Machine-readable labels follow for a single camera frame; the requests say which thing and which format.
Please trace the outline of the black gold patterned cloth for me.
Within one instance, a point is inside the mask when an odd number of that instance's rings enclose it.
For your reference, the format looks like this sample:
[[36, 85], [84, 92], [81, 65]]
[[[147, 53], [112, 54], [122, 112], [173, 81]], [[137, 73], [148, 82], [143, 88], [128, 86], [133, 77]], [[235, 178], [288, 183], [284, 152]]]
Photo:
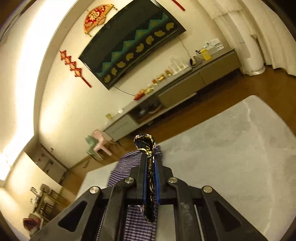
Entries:
[[148, 223], [154, 223], [157, 215], [156, 142], [151, 135], [141, 134], [135, 136], [134, 144], [141, 153], [137, 186], [142, 189], [142, 214]]

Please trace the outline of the grey floor rug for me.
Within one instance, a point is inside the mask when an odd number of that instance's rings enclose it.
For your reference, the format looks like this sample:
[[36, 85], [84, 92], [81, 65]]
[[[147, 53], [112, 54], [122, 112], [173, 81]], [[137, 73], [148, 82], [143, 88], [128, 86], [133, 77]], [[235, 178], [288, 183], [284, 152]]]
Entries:
[[[188, 185], [211, 186], [266, 240], [295, 240], [295, 135], [256, 96], [156, 145], [162, 163]], [[140, 164], [140, 151], [86, 175], [79, 196], [92, 186], [112, 187]], [[157, 240], [141, 205], [130, 205], [123, 240]]]

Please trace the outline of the green plastic child chair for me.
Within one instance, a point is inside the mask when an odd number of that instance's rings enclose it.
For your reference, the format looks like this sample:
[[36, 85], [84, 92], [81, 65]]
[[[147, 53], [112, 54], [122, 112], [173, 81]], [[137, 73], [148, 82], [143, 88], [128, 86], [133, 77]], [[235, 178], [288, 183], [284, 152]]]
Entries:
[[102, 156], [94, 151], [95, 146], [98, 144], [98, 140], [92, 136], [87, 136], [85, 140], [89, 145], [89, 149], [86, 151], [87, 154], [95, 160], [103, 160]]

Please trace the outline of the pink plastic child chair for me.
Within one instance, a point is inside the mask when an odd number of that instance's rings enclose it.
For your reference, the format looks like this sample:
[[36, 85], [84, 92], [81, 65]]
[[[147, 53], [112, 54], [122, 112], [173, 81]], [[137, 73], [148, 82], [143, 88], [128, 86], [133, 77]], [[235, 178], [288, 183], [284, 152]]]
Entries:
[[112, 156], [112, 152], [104, 146], [107, 143], [107, 140], [104, 138], [100, 130], [95, 130], [92, 133], [92, 137], [98, 140], [97, 144], [93, 148], [93, 151], [98, 152], [99, 150], [103, 150], [105, 153], [107, 153], [107, 155]]

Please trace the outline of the grey TV cabinet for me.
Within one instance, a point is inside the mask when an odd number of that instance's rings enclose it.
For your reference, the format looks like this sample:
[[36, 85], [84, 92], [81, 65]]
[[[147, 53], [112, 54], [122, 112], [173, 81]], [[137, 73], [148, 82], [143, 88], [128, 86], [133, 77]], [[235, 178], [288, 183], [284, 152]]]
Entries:
[[175, 76], [169, 76], [154, 86], [154, 90], [123, 108], [106, 126], [104, 132], [117, 141], [148, 124], [168, 110], [194, 96], [199, 90], [241, 66], [234, 49], [225, 49], [209, 61], [187, 67]]

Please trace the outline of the red fruit plate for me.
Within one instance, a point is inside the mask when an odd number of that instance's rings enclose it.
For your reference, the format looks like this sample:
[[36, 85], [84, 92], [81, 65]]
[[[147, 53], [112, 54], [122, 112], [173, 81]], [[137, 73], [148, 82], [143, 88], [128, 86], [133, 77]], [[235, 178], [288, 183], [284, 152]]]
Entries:
[[142, 89], [134, 96], [133, 100], [138, 101], [144, 96], [145, 96], [145, 91]]

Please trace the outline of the clear glass cups set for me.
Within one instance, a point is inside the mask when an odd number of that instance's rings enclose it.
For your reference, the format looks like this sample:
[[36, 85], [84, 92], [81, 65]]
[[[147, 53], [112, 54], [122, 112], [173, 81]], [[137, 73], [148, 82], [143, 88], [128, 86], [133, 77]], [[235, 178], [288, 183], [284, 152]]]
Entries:
[[188, 68], [189, 65], [185, 62], [183, 58], [171, 58], [170, 59], [170, 71], [173, 75], [178, 74], [184, 69]]

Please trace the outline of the yellow box on cabinet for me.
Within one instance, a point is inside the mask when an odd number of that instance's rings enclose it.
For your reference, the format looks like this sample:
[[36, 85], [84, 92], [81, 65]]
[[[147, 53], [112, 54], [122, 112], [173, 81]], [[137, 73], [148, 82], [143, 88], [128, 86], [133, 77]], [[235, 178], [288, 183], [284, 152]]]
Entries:
[[207, 49], [203, 49], [200, 51], [201, 53], [201, 56], [204, 58], [204, 60], [208, 61], [210, 60], [212, 57], [211, 57], [211, 54], [209, 53], [209, 51]]

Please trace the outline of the white standing air conditioner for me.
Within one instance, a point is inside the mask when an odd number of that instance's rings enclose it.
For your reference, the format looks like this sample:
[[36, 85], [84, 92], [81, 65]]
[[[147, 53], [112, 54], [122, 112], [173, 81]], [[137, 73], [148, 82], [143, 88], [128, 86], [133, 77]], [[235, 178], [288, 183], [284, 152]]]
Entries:
[[249, 76], [265, 71], [263, 57], [252, 29], [239, 1], [212, 1], [217, 23], [229, 45], [235, 49], [241, 62], [241, 72]]

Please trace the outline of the white curtain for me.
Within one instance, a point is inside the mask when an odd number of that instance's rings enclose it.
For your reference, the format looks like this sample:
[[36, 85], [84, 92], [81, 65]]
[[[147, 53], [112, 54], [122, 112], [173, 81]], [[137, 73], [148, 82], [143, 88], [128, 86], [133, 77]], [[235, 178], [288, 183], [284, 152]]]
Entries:
[[263, 1], [241, 1], [265, 63], [295, 76], [295, 40], [280, 17]]

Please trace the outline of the red knot wall ornament left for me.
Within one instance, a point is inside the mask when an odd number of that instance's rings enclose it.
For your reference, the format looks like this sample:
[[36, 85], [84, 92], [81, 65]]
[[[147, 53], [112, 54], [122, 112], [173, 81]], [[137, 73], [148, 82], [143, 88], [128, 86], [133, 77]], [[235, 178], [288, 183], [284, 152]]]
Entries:
[[82, 69], [77, 67], [76, 61], [72, 60], [72, 56], [68, 55], [66, 50], [60, 51], [60, 58], [61, 61], [64, 61], [65, 65], [69, 66], [70, 71], [74, 73], [75, 77], [81, 78], [89, 88], [92, 87], [92, 85], [83, 77]]

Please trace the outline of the red knot wall ornament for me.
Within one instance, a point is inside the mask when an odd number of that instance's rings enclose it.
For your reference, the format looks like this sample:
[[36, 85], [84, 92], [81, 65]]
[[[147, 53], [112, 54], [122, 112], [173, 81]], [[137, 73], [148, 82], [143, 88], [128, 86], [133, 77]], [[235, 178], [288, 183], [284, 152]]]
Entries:
[[182, 11], [186, 10], [177, 0], [172, 0], [172, 2], [176, 4]]
[[89, 88], [92, 87], [92, 85], [83, 77], [82, 69], [77, 67], [76, 61], [72, 60], [72, 56], [68, 55], [66, 50], [60, 51], [60, 58], [61, 61], [64, 61], [65, 65], [69, 66], [70, 71], [74, 73], [75, 77], [81, 78]]

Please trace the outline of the wall television with dust cover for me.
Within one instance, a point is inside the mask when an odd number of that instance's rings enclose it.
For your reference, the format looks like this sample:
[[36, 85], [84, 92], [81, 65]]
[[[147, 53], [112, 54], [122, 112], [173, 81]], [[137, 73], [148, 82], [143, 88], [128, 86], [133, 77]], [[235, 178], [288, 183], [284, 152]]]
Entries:
[[79, 60], [111, 89], [149, 54], [185, 31], [157, 1], [132, 1], [100, 29]]

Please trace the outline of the red fan wall ornament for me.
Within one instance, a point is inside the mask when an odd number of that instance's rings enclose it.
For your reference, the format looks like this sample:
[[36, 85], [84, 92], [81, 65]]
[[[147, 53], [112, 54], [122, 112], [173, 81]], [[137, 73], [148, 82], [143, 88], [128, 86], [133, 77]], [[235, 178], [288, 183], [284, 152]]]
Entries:
[[83, 23], [83, 30], [86, 35], [97, 26], [103, 25], [106, 21], [107, 14], [112, 10], [119, 11], [114, 4], [102, 4], [88, 11]]

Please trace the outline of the red knot wall ornament right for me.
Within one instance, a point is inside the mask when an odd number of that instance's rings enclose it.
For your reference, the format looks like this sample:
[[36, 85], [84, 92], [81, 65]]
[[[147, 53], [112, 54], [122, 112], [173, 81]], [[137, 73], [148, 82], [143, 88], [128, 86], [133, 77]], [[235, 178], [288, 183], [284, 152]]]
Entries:
[[172, 2], [176, 4], [182, 11], [186, 10], [177, 0], [172, 0]]

